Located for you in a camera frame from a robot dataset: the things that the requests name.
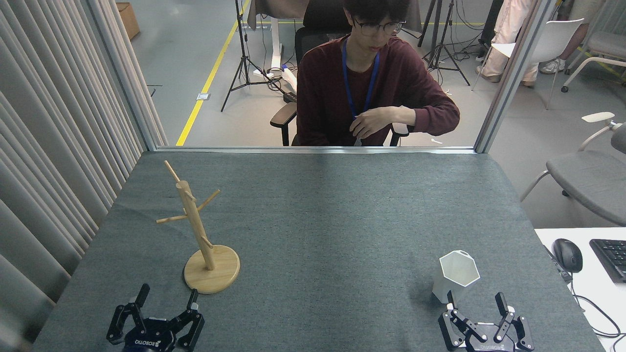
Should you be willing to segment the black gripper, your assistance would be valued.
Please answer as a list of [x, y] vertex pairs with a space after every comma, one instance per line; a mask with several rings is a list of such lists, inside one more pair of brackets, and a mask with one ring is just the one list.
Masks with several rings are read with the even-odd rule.
[[[495, 324], [476, 324], [462, 315], [456, 308], [454, 292], [447, 292], [447, 309], [439, 318], [441, 333], [448, 350], [465, 348], [468, 352], [514, 352], [534, 350], [530, 327], [526, 318], [517, 316], [515, 309], [507, 304], [502, 292], [495, 295], [496, 305], [501, 315], [501, 321]], [[509, 329], [514, 326], [516, 339], [508, 335]]]
[[[125, 321], [131, 315], [135, 327], [125, 336], [124, 352], [172, 352], [176, 341], [182, 350], [194, 350], [205, 324], [203, 314], [198, 311], [198, 290], [192, 289], [186, 310], [174, 317], [171, 322], [166, 319], [143, 318], [141, 308], [149, 291], [150, 286], [143, 284], [134, 301], [116, 307], [108, 328], [107, 340], [112, 345], [121, 343]], [[192, 323], [189, 332], [177, 338], [175, 335], [188, 323]]]

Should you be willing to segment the person's hand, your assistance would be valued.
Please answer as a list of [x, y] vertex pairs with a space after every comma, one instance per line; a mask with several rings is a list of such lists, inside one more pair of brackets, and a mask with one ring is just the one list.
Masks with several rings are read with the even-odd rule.
[[358, 114], [350, 125], [349, 131], [357, 139], [365, 139], [392, 123], [389, 108], [380, 107]]

